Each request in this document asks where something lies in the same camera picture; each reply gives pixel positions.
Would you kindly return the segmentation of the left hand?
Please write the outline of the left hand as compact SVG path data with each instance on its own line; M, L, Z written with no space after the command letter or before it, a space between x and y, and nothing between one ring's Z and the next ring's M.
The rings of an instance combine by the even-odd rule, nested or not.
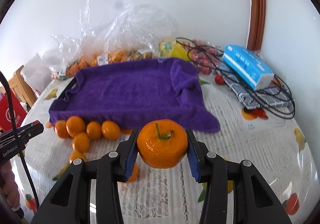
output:
M20 208L20 194L18 186L15 182L15 175L12 172L11 162L7 161L1 166L1 176L3 177L4 184L2 185L3 193L9 206L14 209Z

